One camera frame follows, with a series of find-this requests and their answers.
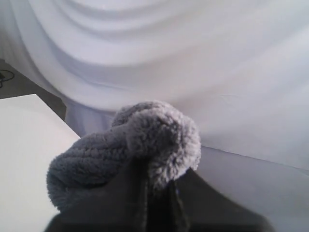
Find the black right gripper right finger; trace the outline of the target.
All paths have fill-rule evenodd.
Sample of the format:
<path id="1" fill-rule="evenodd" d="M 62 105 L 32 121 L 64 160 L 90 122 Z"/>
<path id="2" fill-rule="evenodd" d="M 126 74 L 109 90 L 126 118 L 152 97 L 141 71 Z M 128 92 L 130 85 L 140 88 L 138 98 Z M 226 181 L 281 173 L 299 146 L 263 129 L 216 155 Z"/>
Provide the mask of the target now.
<path id="1" fill-rule="evenodd" d="M 261 215 L 233 202 L 189 169 L 169 183 L 175 232 L 272 232 Z"/>

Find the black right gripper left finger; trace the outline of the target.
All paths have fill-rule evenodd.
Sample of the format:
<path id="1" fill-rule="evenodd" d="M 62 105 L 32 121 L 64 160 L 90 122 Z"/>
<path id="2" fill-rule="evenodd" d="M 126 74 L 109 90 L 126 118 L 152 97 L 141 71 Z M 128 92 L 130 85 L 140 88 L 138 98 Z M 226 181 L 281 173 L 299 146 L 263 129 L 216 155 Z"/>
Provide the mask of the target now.
<path id="1" fill-rule="evenodd" d="M 148 216 L 146 159 L 132 159 L 107 185 L 56 215 L 47 232 L 145 232 Z"/>

